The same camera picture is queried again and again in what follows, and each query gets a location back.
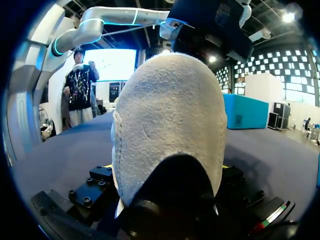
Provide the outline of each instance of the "cyan storage box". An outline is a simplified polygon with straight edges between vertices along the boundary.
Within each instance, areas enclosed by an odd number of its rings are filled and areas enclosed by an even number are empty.
[[[228,129],[264,129],[269,103],[235,94],[223,94]]]

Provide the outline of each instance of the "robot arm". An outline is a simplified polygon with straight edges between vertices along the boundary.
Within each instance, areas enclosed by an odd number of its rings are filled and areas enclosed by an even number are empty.
[[[159,25],[167,19],[168,14],[169,11],[143,8],[91,7],[84,12],[78,29],[70,29],[53,41],[52,52],[58,57],[72,48],[99,41],[103,34],[104,24]]]

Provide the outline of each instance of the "dark gray carpet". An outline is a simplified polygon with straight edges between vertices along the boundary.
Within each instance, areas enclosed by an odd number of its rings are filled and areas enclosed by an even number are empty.
[[[99,116],[39,145],[12,169],[22,197],[55,189],[65,198],[82,185],[89,170],[111,164],[112,114]],[[244,170],[265,193],[296,203],[299,219],[317,183],[318,152],[270,129],[228,130],[225,165]]]

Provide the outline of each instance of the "window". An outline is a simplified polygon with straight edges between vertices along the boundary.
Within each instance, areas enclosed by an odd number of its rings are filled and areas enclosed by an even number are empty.
[[[302,85],[301,84],[295,84],[295,83],[287,83],[286,84],[286,89],[302,91]]]
[[[286,90],[285,95],[286,95],[286,100],[288,101],[295,101],[295,102],[302,103],[302,99],[303,99],[302,92]]]
[[[296,77],[295,77],[295,83],[296,83],[296,84],[302,84],[302,80],[301,80],[301,77],[300,77],[300,76],[296,76]]]
[[[306,86],[306,91],[310,94],[315,94],[315,88],[313,86]]]
[[[315,105],[315,95],[309,94],[306,92],[302,92],[302,103],[303,104],[308,104],[308,105]]]
[[[302,84],[305,84],[305,85],[308,84],[307,78],[305,78],[305,77],[301,77],[301,82],[302,82]]]

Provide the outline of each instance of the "mannequin head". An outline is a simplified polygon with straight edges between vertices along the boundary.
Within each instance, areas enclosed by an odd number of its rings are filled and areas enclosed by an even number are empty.
[[[216,194],[226,125],[219,83],[201,61],[171,53],[141,65],[118,98],[111,128],[112,171],[124,207],[157,166],[177,155],[198,161]]]

